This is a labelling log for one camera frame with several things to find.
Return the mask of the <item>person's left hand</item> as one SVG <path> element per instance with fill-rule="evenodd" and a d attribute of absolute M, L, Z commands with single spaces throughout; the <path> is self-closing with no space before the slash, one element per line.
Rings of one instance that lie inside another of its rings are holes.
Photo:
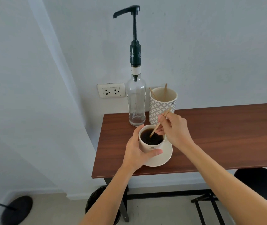
<path fill-rule="evenodd" d="M 121 167 L 131 174 L 141 168 L 143 164 L 149 160 L 145 159 L 145 153 L 139 148 L 139 132 L 143 127 L 144 124 L 138 126 L 134 130 L 133 136 L 126 145 L 124 160 Z"/>

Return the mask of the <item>person's right hand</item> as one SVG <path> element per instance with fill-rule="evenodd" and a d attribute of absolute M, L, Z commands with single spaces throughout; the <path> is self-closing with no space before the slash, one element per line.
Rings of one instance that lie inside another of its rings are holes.
<path fill-rule="evenodd" d="M 166 117 L 164 113 L 158 115 L 159 127 L 164 127 L 165 136 L 181 152 L 185 153 L 194 146 L 194 142 L 188 130 L 187 121 L 180 115 L 169 112 Z"/>

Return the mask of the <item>white coffee cup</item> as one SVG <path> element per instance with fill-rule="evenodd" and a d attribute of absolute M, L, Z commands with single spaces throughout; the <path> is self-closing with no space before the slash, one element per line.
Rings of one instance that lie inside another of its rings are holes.
<path fill-rule="evenodd" d="M 154 149 L 161 149 L 162 144 L 165 142 L 165 139 L 166 139 L 165 135 L 163 135 L 164 136 L 163 142 L 158 144 L 158 145 L 147 145 L 147 144 L 145 144 L 144 142 L 141 141 L 141 139 L 140 139 L 141 132 L 143 130 L 145 130 L 145 129 L 148 129 L 148 128 L 155 128 L 155 126 L 156 125 L 145 125 L 139 132 L 139 143 L 140 143 L 140 146 L 141 146 L 141 150 L 143 152 L 145 152 L 145 153 L 149 152 L 151 150 L 154 150 Z"/>

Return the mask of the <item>person's left forearm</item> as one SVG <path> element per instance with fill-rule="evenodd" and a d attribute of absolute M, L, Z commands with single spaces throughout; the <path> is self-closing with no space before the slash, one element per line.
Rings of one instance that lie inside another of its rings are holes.
<path fill-rule="evenodd" d="M 124 161 L 109 185 L 83 217 L 79 225 L 113 225 L 124 191 L 139 164 Z"/>

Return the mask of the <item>person's right forearm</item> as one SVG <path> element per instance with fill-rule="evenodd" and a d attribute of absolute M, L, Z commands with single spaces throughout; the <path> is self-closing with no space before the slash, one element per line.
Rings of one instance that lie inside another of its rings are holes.
<path fill-rule="evenodd" d="M 177 146 L 193 163 L 237 225 L 267 225 L 267 200 L 242 183 L 195 143 Z"/>

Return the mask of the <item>black coffee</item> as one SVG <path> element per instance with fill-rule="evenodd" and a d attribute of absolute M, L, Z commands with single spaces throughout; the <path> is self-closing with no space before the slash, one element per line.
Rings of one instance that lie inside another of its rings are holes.
<path fill-rule="evenodd" d="M 144 142 L 147 145 L 158 145 L 163 142 L 164 136 L 158 135 L 157 133 L 153 133 L 152 136 L 151 133 L 153 132 L 154 128 L 148 128 L 141 132 L 140 139 L 142 142 Z"/>

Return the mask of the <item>white saucer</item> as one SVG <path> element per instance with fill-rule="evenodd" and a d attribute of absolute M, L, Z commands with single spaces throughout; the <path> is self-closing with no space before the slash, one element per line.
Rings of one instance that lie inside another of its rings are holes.
<path fill-rule="evenodd" d="M 163 153 L 149 159 L 147 162 L 144 163 L 144 166 L 158 167 L 158 166 L 162 166 L 165 163 L 167 163 L 172 156 L 173 146 L 168 140 L 166 140 L 162 144 L 161 149 Z"/>

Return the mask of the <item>patterned white stick holder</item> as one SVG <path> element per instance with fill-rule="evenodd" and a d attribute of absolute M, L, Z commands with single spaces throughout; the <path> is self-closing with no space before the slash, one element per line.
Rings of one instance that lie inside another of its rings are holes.
<path fill-rule="evenodd" d="M 164 102 L 164 88 L 156 87 L 152 89 L 158 100 L 155 100 L 150 92 L 149 122 L 152 125 L 158 124 L 158 115 L 165 112 L 169 107 L 172 108 L 170 112 L 175 112 L 178 94 L 174 90 L 167 88 L 166 101 Z"/>

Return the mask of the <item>clear glass bottle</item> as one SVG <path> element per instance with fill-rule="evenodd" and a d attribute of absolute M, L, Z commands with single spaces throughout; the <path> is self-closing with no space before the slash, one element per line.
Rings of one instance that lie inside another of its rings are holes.
<path fill-rule="evenodd" d="M 146 82 L 141 77 L 141 66 L 131 66 L 131 78 L 125 86 L 128 99 L 129 123 L 138 127 L 145 123 Z"/>

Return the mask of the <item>black waste bin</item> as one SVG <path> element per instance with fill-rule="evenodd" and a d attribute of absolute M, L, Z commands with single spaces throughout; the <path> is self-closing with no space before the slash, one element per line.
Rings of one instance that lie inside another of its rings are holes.
<path fill-rule="evenodd" d="M 97 201 L 97 199 L 101 196 L 101 194 L 105 191 L 106 189 L 106 185 L 105 186 L 101 186 L 98 189 L 96 189 L 91 196 L 88 198 L 87 203 L 86 203 L 86 207 L 85 207 L 85 214 L 89 211 L 89 209 L 94 205 L 94 203 Z M 118 210 L 114 224 L 113 225 L 117 225 L 117 223 L 120 221 L 121 218 L 121 212 L 120 210 Z"/>

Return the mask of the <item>black folding rack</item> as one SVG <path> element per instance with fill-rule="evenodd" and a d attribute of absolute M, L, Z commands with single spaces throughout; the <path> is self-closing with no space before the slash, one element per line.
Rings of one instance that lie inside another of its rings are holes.
<path fill-rule="evenodd" d="M 197 209 L 197 212 L 200 218 L 200 222 L 202 225 L 206 225 L 206 223 L 205 223 L 205 220 L 204 220 L 204 217 L 203 217 L 200 205 L 199 205 L 199 202 L 201 201 L 210 201 L 220 225 L 226 225 L 216 203 L 216 201 L 218 201 L 218 198 L 216 197 L 216 195 L 213 193 L 211 189 L 200 189 L 200 190 L 190 190 L 190 191 L 191 191 L 191 195 L 202 194 L 201 196 L 196 197 L 191 200 L 191 203 L 195 204 L 196 206 L 196 209 Z"/>

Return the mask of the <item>black pump dispenser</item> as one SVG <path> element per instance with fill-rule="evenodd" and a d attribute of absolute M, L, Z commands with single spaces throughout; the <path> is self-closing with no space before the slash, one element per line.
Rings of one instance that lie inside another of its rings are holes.
<path fill-rule="evenodd" d="M 137 39 L 137 22 L 136 16 L 140 11 L 139 5 L 132 5 L 117 11 L 113 14 L 113 18 L 117 18 L 120 15 L 130 13 L 133 18 L 133 40 L 130 45 L 130 64 L 131 64 L 131 75 L 133 76 L 133 81 L 138 81 L 138 75 L 141 74 L 141 45 Z"/>

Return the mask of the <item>black chair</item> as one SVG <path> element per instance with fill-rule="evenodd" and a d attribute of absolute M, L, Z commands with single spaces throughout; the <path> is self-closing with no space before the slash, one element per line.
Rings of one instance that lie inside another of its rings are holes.
<path fill-rule="evenodd" d="M 234 176 L 267 200 L 267 169 L 238 169 Z"/>

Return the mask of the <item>black round floor stand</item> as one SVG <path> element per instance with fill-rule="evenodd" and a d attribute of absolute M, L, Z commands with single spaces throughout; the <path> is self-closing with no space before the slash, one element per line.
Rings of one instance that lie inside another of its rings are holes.
<path fill-rule="evenodd" d="M 0 201 L 0 225 L 20 225 L 29 216 L 34 205 L 30 194 L 27 190 L 12 191 Z"/>

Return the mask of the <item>white wall socket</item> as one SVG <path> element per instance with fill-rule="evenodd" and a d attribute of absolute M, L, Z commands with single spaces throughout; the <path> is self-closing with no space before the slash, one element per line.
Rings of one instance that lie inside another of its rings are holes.
<path fill-rule="evenodd" d="M 126 96 L 124 83 L 97 84 L 100 98 L 123 98 Z"/>

